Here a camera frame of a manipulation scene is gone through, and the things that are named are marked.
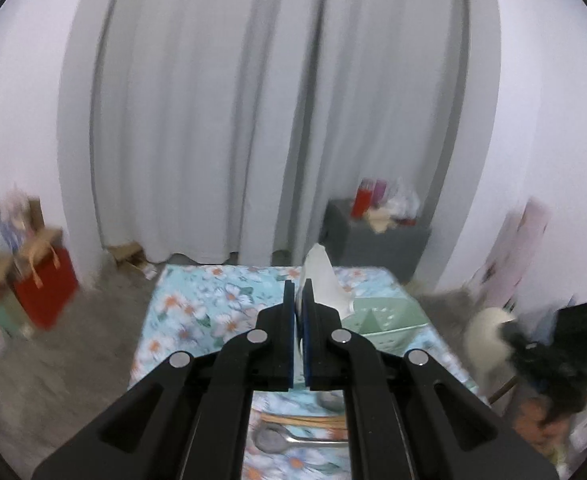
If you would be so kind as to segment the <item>wooden chopstick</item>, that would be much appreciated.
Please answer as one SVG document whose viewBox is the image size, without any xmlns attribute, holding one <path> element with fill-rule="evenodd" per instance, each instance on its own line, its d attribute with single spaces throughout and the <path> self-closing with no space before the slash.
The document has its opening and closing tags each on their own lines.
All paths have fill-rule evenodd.
<svg viewBox="0 0 587 480">
<path fill-rule="evenodd" d="M 262 422 L 272 422 L 283 426 L 310 427 L 319 429 L 347 429 L 347 419 L 344 416 L 300 416 L 277 415 L 271 413 L 260 414 Z"/>
</svg>

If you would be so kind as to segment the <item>beige silicone spatula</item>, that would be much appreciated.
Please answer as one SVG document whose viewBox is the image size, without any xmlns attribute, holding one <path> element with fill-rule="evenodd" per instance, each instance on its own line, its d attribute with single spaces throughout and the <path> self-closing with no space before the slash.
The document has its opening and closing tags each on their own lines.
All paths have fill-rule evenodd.
<svg viewBox="0 0 587 480">
<path fill-rule="evenodd" d="M 314 300 L 318 304 L 336 309 L 340 318 L 348 318 L 353 313 L 352 296 L 340 285 L 326 249 L 320 244 L 311 247 L 303 262 L 295 300 L 295 312 L 299 316 L 302 315 L 303 289 L 307 281 L 312 284 Z"/>
</svg>

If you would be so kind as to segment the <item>mint green utensil holder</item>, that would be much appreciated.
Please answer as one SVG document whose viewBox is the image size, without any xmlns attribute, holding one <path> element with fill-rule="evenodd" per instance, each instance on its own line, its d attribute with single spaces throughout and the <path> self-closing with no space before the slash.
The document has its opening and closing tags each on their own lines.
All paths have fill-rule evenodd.
<svg viewBox="0 0 587 480">
<path fill-rule="evenodd" d="M 356 298 L 342 327 L 358 333 L 383 352 L 402 354 L 429 318 L 413 298 Z"/>
</svg>

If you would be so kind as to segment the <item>pink floral paper roll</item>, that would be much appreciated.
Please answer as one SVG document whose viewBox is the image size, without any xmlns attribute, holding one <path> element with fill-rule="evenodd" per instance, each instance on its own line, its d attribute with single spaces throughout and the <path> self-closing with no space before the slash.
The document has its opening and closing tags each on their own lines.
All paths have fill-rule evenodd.
<svg viewBox="0 0 587 480">
<path fill-rule="evenodd" d="M 551 220 L 551 210 L 530 198 L 522 212 L 507 214 L 484 264 L 469 282 L 481 307 L 502 308 L 514 297 Z"/>
</svg>

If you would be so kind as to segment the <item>floral blue tablecloth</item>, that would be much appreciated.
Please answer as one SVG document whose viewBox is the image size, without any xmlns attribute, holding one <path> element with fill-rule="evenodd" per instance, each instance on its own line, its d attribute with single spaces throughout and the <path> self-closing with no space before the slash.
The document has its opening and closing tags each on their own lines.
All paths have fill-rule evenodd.
<svg viewBox="0 0 587 480">
<path fill-rule="evenodd" d="M 412 299 L 393 275 L 382 268 L 333 268 L 350 299 Z M 298 289 L 300 268 L 294 266 L 173 266 L 160 274 L 138 339 L 129 387 L 133 387 L 176 350 L 193 356 L 220 350 L 233 336 L 256 325 L 258 311 L 283 300 L 286 281 Z M 479 388 L 461 361 L 430 322 L 416 330 L 404 348 L 428 351 L 476 396 Z M 348 448 L 289 448 L 266 454 L 251 440 L 261 415 L 324 416 L 330 411 L 309 390 L 254 393 L 242 479 L 351 479 Z"/>
</svg>

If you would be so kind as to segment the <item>small cardboard box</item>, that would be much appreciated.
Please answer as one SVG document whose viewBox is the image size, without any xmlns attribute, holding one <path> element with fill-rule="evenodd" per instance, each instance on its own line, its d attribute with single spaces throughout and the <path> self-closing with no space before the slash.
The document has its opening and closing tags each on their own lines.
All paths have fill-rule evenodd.
<svg viewBox="0 0 587 480">
<path fill-rule="evenodd" d="M 124 263 L 132 263 L 145 259 L 144 249 L 137 242 L 107 246 L 106 250 L 109 256 L 114 259 L 116 266 L 122 266 Z"/>
</svg>

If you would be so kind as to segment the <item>dark grey side cabinet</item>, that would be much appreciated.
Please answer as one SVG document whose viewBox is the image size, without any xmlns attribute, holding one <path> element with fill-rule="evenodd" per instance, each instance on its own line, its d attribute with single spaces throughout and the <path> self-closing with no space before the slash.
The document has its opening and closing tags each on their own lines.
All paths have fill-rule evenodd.
<svg viewBox="0 0 587 480">
<path fill-rule="evenodd" d="M 331 200 L 318 243 L 334 266 L 380 266 L 401 283 L 412 280 L 430 237 L 429 226 L 393 226 L 376 233 L 350 216 L 350 200 Z"/>
</svg>

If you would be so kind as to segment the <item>red gift bag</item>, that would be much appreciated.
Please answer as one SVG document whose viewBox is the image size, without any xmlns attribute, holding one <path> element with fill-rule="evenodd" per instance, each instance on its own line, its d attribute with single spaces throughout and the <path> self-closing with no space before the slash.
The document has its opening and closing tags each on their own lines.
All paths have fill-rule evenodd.
<svg viewBox="0 0 587 480">
<path fill-rule="evenodd" d="M 14 293 L 29 320 L 40 330 L 50 330 L 79 288 L 68 250 L 64 246 L 44 245 L 44 256 L 28 255 L 29 272 L 17 278 Z"/>
</svg>

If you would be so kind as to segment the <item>brown paper roll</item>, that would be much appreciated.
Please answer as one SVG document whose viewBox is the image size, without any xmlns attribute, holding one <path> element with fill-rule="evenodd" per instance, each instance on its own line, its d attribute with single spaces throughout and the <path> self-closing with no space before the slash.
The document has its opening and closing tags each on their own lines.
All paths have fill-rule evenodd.
<svg viewBox="0 0 587 480">
<path fill-rule="evenodd" d="M 369 227 L 377 234 L 385 233 L 393 226 L 393 219 L 385 209 L 369 208 L 363 216 Z"/>
</svg>

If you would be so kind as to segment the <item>teal gift box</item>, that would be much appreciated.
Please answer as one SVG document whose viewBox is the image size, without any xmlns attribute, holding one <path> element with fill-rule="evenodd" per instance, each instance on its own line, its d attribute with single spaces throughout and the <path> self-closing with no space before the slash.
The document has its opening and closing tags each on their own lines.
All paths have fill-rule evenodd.
<svg viewBox="0 0 587 480">
<path fill-rule="evenodd" d="M 12 292 L 0 298 L 0 329 L 9 337 L 27 338 L 31 334 L 29 318 Z"/>
</svg>

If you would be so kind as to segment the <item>white plastic bag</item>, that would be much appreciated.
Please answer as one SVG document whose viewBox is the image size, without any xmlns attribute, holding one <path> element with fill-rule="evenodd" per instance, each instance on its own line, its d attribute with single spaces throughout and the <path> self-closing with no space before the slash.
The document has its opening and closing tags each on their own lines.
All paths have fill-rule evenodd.
<svg viewBox="0 0 587 480">
<path fill-rule="evenodd" d="M 385 208 L 395 220 L 416 220 L 420 208 L 420 199 L 402 179 L 395 180 L 387 192 Z"/>
</svg>

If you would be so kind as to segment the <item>red thermos bottle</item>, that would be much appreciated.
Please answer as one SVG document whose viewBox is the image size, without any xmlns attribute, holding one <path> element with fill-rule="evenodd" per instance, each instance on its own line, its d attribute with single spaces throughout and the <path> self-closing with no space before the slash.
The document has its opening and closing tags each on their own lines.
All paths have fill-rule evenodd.
<svg viewBox="0 0 587 480">
<path fill-rule="evenodd" d="M 359 184 L 356 196 L 351 209 L 352 219 L 361 219 L 365 212 L 371 207 L 375 189 L 375 181 L 365 178 Z"/>
</svg>

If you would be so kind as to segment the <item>purple cup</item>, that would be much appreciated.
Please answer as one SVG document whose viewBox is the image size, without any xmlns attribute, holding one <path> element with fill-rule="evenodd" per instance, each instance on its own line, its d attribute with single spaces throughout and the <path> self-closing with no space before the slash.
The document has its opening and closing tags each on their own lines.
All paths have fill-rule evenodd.
<svg viewBox="0 0 587 480">
<path fill-rule="evenodd" d="M 383 179 L 377 179 L 374 185 L 373 197 L 371 198 L 371 204 L 377 208 L 379 207 L 383 199 L 385 198 L 387 191 L 388 182 Z"/>
</svg>

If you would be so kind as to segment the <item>cardboard box with clutter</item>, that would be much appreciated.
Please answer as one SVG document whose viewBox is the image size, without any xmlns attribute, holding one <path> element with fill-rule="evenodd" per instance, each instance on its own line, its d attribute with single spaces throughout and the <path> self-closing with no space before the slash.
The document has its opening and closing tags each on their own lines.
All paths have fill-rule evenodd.
<svg viewBox="0 0 587 480">
<path fill-rule="evenodd" d="M 41 201 L 21 190 L 0 198 L 0 282 L 29 276 L 62 242 L 62 228 L 44 221 Z"/>
</svg>

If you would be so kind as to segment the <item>grey curtain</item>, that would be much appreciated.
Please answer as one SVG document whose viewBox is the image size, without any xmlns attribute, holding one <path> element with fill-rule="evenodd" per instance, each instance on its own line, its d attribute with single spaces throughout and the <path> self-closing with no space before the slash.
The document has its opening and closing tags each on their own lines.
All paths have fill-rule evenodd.
<svg viewBox="0 0 587 480">
<path fill-rule="evenodd" d="M 114 0 L 92 131 L 103 241 L 300 260 L 364 178 L 428 202 L 466 16 L 465 0 Z"/>
</svg>

